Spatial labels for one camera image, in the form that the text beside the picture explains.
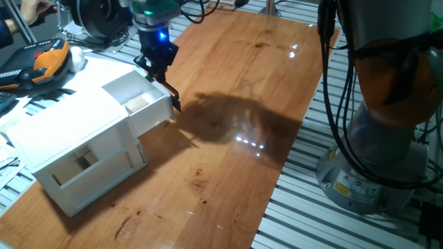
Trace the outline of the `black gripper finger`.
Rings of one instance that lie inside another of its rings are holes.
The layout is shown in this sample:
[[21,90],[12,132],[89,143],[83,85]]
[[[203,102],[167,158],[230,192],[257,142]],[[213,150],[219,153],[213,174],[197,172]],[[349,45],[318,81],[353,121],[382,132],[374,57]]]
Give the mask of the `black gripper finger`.
[[159,60],[157,67],[159,68],[157,80],[160,82],[166,82],[165,74],[168,67],[172,65],[179,47],[176,44],[170,44],[168,48],[162,48],[160,50]]
[[155,80],[154,70],[147,64],[147,60],[143,54],[138,55],[133,59],[134,63],[141,69],[143,69],[151,80]]

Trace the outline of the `bare person hand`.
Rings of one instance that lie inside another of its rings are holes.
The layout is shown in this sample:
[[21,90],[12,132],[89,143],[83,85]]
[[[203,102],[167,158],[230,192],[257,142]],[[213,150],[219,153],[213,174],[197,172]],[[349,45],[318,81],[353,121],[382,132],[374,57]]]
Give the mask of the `bare person hand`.
[[22,0],[20,11],[27,24],[33,24],[51,7],[49,0]]

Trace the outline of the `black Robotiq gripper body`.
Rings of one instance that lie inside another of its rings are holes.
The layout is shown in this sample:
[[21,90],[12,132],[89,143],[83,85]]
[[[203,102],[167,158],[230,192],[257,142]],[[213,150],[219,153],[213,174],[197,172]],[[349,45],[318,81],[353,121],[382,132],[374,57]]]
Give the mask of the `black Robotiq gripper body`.
[[170,44],[173,44],[173,42],[170,41],[168,26],[169,23],[160,23],[154,26],[135,23],[141,44],[141,54],[145,56],[147,64],[153,68],[154,73],[159,72],[157,63],[160,50],[162,48],[168,48]]

